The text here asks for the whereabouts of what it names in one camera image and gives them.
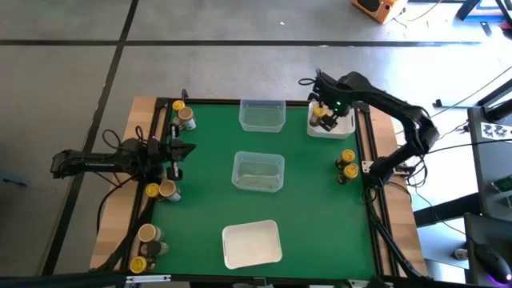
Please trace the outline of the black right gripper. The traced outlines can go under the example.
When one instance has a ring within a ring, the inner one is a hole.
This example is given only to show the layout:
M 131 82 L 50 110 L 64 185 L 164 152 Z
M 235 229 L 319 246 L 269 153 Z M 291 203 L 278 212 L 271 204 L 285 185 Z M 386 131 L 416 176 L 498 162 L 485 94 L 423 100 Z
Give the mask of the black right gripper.
M 318 120 L 318 124 L 326 131 L 332 131 L 337 125 L 337 117 L 345 117 L 351 108 L 347 100 L 344 100 L 344 90 L 336 87 L 337 81 L 321 70 L 315 71 L 314 92 L 309 93 L 308 101 L 320 102 L 332 112 L 333 116 L 324 114 Z

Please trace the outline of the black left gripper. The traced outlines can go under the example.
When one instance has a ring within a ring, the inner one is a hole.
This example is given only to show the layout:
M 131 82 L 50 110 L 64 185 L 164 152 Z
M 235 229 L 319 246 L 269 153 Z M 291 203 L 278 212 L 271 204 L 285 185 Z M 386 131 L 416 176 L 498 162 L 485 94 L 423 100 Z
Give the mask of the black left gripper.
M 183 172 L 179 168 L 178 162 L 183 162 L 185 158 L 196 148 L 193 143 L 184 143 L 176 139 L 180 135 L 180 127 L 171 124 L 169 128 L 170 142 L 162 142 L 154 139 L 154 166 L 166 164 L 166 178 L 173 181 L 181 181 Z

